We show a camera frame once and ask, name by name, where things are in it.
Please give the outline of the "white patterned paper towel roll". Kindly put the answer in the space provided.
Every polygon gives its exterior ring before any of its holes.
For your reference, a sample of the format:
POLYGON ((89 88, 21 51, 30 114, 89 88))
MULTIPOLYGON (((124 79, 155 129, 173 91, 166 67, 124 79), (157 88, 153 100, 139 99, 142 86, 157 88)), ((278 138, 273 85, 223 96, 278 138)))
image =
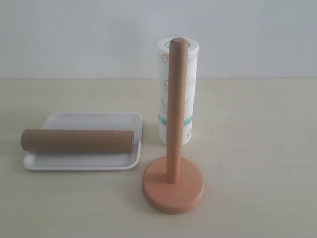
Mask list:
MULTIPOLYGON (((169 45, 172 38, 165 38, 158 43, 158 82, 159 82, 159 108, 158 108, 158 128, 159 139, 166 144, 167 126, 167 98, 168 98, 168 72, 169 72, 169 45)), ((196 87, 196 74, 199 55, 199 44, 197 41, 186 38, 188 42, 188 62, 187 79, 185 90, 185 109, 183 140, 186 144, 192 133, 192 121, 194 110, 194 98, 196 87)))

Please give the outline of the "brown cardboard tube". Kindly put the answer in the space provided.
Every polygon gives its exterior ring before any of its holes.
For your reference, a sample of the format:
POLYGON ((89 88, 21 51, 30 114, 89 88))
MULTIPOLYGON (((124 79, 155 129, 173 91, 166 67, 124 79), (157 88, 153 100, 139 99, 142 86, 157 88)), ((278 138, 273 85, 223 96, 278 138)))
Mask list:
POLYGON ((132 130, 26 129, 21 147, 30 152, 132 152, 132 130))

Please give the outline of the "wooden paper towel holder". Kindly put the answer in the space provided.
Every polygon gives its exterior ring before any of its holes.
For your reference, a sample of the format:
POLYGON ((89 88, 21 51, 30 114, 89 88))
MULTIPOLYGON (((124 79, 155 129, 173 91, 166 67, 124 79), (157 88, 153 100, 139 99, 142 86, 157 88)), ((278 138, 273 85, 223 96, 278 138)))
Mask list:
POLYGON ((150 163, 142 177, 143 194, 156 209, 180 214, 201 201, 204 180, 201 170, 181 156, 188 42, 173 38, 169 44, 166 155, 150 163))

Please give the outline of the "white foam tray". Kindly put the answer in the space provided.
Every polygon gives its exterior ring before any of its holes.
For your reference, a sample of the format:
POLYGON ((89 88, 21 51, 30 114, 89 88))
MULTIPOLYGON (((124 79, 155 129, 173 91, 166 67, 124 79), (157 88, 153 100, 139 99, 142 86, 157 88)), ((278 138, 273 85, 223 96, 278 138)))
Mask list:
POLYGON ((31 153, 23 166, 39 171, 114 171, 128 170, 140 160, 143 117, 139 113, 54 113, 42 129, 132 130, 131 153, 31 153))

